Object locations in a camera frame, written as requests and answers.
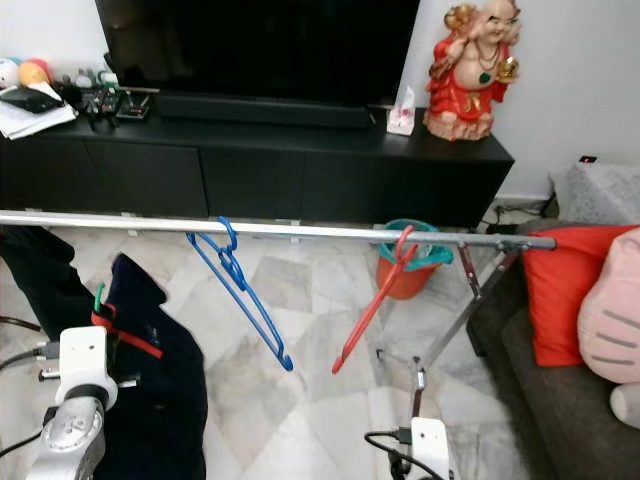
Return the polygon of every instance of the tile floor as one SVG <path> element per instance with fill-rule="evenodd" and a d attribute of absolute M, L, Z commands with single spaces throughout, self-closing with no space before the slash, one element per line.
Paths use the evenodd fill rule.
<path fill-rule="evenodd" d="M 470 298 L 459 264 L 441 268 L 410 301 L 387 300 L 337 376 L 331 365 L 373 297 L 375 247 L 357 241 L 241 237 L 245 276 L 278 324 L 295 370 L 286 373 L 181 234 L 57 229 L 76 249 L 73 262 L 95 291 L 125 252 L 169 293 L 166 311 L 191 330 L 206 356 L 207 478 L 390 479 L 386 454 L 366 444 L 369 430 L 408 425 L 408 369 L 380 362 L 375 349 L 404 358 L 424 353 Z M 490 251 L 475 252 L 486 264 Z M 35 321 L 0 260 L 0 311 Z M 0 326 L 0 358 L 38 335 Z M 0 376 L 0 445 L 37 431 L 55 383 L 39 384 L 39 365 Z M 526 480 L 528 475 L 491 376 L 461 331 L 428 373 L 422 415 L 447 425 L 456 478 Z M 33 446 L 0 461 L 0 478 L 24 478 Z"/>

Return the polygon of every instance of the black cable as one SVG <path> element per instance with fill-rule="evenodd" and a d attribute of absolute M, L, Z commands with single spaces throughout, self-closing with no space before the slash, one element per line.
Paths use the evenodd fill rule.
<path fill-rule="evenodd" d="M 35 435 L 26 438 L 18 443 L 14 443 L 13 445 L 11 445 L 10 447 L 5 448 L 4 450 L 0 450 L 0 458 L 4 457 L 5 455 L 7 455 L 8 453 L 13 452 L 14 450 L 17 450 L 20 447 L 25 446 L 27 443 L 31 443 L 33 442 L 36 438 L 40 437 L 40 434 L 42 433 L 42 430 L 40 430 L 38 433 L 36 433 Z"/>
<path fill-rule="evenodd" d="M 29 330 L 33 330 L 34 332 L 42 331 L 40 325 L 36 325 L 35 323 L 25 322 L 24 320 L 20 320 L 15 317 L 7 317 L 6 315 L 0 315 L 0 323 L 8 323 L 9 325 L 15 325 L 16 327 L 28 328 Z"/>
<path fill-rule="evenodd" d="M 7 368 L 10 365 L 13 365 L 14 363 L 18 363 L 21 360 L 37 357 L 39 354 L 40 354 L 39 348 L 34 348 L 33 350 L 29 350 L 27 352 L 18 353 L 17 355 L 14 355 L 13 357 L 6 359 L 4 362 L 0 362 L 0 371 Z"/>
<path fill-rule="evenodd" d="M 424 463 L 416 460 L 413 457 L 410 457 L 409 455 L 405 455 L 404 453 L 400 453 L 399 451 L 397 451 L 397 450 L 395 450 L 395 449 L 393 449 L 391 447 L 387 447 L 386 445 L 383 445 L 382 443 L 376 442 L 371 437 L 391 437 L 391 438 L 396 438 L 396 432 L 393 432 L 393 431 L 392 432 L 369 432 L 369 433 L 365 433 L 364 434 L 364 439 L 370 445 L 373 445 L 374 447 L 379 448 L 380 450 L 384 450 L 385 452 L 387 452 L 387 453 L 389 453 L 391 455 L 396 455 L 397 457 L 401 458 L 402 460 L 404 460 L 406 462 L 409 462 L 409 463 L 412 463 L 413 465 L 416 465 L 417 467 L 420 467 L 425 472 L 427 472 L 429 475 L 431 475 L 431 478 L 433 480 L 444 480 L 444 478 L 442 478 L 436 472 L 431 470 Z"/>

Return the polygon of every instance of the bucket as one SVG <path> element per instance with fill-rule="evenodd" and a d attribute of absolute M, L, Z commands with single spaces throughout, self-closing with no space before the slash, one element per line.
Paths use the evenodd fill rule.
<path fill-rule="evenodd" d="M 403 230 L 407 225 L 412 225 L 414 230 L 422 232 L 437 232 L 438 229 L 428 223 L 418 220 L 401 218 L 387 223 L 385 230 Z M 384 284 L 387 275 L 396 263 L 395 244 L 382 243 L 378 246 L 378 271 L 376 273 L 376 283 L 378 288 Z M 414 297 L 424 288 L 433 273 L 443 263 L 453 261 L 453 252 L 439 245 L 423 245 L 418 248 L 415 256 L 400 273 L 396 282 L 389 291 L 389 296 L 397 300 L 406 300 Z"/>

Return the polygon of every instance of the sofa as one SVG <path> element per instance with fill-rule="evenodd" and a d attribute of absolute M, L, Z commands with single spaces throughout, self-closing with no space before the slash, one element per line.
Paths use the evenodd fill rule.
<path fill-rule="evenodd" d="M 556 220 L 517 233 L 559 228 Z M 518 259 L 467 324 L 509 408 L 530 476 L 536 480 L 640 479 L 640 430 L 609 407 L 613 383 L 586 365 L 539 367 L 534 358 L 527 284 Z"/>

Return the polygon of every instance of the pink pillow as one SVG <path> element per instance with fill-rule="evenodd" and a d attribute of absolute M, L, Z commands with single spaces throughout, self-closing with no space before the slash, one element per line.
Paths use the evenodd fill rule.
<path fill-rule="evenodd" d="M 640 228 L 618 236 L 578 316 L 585 363 L 616 383 L 640 382 Z"/>

